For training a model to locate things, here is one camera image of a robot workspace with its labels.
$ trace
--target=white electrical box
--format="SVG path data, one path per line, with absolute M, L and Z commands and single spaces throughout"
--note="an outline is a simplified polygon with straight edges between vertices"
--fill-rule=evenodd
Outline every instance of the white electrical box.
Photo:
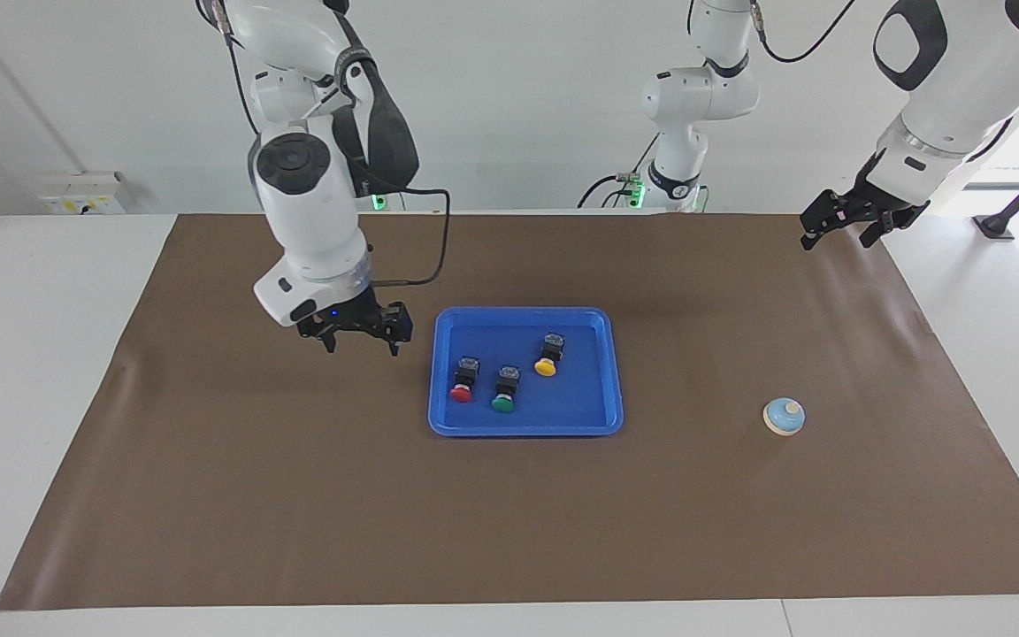
M 114 172 L 48 176 L 42 205 L 49 214 L 125 214 L 126 194 Z

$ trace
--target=white table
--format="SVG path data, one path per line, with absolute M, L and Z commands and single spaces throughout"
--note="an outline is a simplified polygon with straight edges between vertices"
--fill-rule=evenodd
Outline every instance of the white table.
M 0 218 L 0 588 L 173 221 Z M 889 249 L 1019 475 L 1018 249 L 954 218 L 925 218 Z M 0 634 L 977 637 L 1019 634 L 1019 596 L 91 609 L 0 614 Z

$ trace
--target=brown leather table cover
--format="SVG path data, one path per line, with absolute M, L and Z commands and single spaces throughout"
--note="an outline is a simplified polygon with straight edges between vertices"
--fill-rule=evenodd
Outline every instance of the brown leather table cover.
M 440 222 L 365 218 L 377 275 L 426 274 Z M 0 608 L 1019 593 L 1019 480 L 894 262 L 798 233 L 457 218 L 441 280 L 380 295 L 417 321 L 391 359 L 263 314 L 263 218 L 181 217 Z M 602 308 L 626 426 L 440 438 L 457 305 Z M 792 439 L 761 423 L 781 395 Z

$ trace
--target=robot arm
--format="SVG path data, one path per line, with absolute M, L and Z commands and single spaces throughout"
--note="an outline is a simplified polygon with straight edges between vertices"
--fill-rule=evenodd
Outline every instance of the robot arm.
M 906 108 L 845 195 L 824 191 L 801 214 L 805 250 L 870 222 L 862 245 L 906 229 L 931 195 L 1019 110 L 1019 0 L 901 0 L 875 37 L 881 72 Z
M 644 88 L 643 110 L 659 126 L 659 149 L 644 170 L 646 205 L 685 210 L 697 195 L 707 155 L 702 121 L 735 119 L 756 108 L 759 88 L 749 67 L 749 0 L 696 0 L 691 38 L 702 67 L 658 73 Z
M 282 326 L 332 352 L 338 331 L 412 339 L 401 303 L 380 307 L 356 198 L 404 190 L 412 132 L 339 0 L 204 0 L 224 37 L 270 65 L 252 87 L 262 132 L 252 183 L 285 254 L 254 287 Z

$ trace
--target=blue tray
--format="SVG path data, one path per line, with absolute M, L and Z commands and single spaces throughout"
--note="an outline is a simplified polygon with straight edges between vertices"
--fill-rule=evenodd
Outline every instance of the blue tray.
M 548 332 L 566 337 L 557 375 L 533 370 Z M 480 359 L 473 402 L 448 395 L 459 360 Z M 521 368 L 513 414 L 490 406 L 501 366 Z M 449 438 L 605 436 L 624 424 L 611 323 L 587 307 L 453 307 L 435 324 L 432 393 L 427 419 Z

